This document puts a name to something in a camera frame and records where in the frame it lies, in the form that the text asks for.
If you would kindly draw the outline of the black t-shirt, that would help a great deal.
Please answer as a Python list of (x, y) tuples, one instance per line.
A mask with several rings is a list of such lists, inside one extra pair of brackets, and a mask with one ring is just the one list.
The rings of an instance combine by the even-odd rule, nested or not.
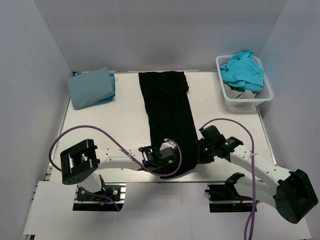
[(194, 169), (198, 162), (198, 136), (183, 71), (140, 72), (139, 85), (148, 115), (150, 141), (159, 148), (164, 139), (175, 141), (181, 149), (182, 163), (170, 177)]

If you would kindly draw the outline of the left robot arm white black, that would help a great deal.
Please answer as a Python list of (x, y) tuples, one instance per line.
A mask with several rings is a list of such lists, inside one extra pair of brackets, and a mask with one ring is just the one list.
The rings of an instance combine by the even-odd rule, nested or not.
[(174, 175), (182, 164), (177, 144), (166, 140), (160, 148), (144, 146), (132, 150), (106, 149), (101, 152), (92, 139), (83, 140), (60, 153), (62, 183), (78, 185), (99, 200), (105, 196), (103, 177), (95, 171), (128, 169), (156, 175)]

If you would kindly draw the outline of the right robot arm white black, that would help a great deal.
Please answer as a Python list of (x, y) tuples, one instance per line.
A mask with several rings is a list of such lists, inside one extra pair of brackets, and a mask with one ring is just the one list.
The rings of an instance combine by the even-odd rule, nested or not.
[(249, 172), (235, 172), (222, 184), (210, 184), (205, 192), (212, 202), (251, 198), (275, 208), (292, 224), (297, 224), (318, 204), (312, 183), (301, 169), (292, 171), (267, 161), (239, 139), (225, 138), (214, 125), (199, 131), (200, 163), (207, 164), (218, 157)]

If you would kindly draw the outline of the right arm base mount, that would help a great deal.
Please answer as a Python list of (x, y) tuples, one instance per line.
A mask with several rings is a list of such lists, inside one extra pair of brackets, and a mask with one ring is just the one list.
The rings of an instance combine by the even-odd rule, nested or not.
[(253, 201), (249, 195), (241, 195), (235, 185), (245, 177), (236, 172), (223, 183), (209, 184), (204, 190), (209, 199), (210, 213), (249, 213)]

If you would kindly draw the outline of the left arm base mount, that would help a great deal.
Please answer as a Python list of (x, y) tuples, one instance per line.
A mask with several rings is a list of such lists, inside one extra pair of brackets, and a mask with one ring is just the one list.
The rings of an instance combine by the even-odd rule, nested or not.
[(125, 196), (125, 183), (107, 183), (101, 175), (91, 175), (77, 186), (72, 210), (118, 212)]

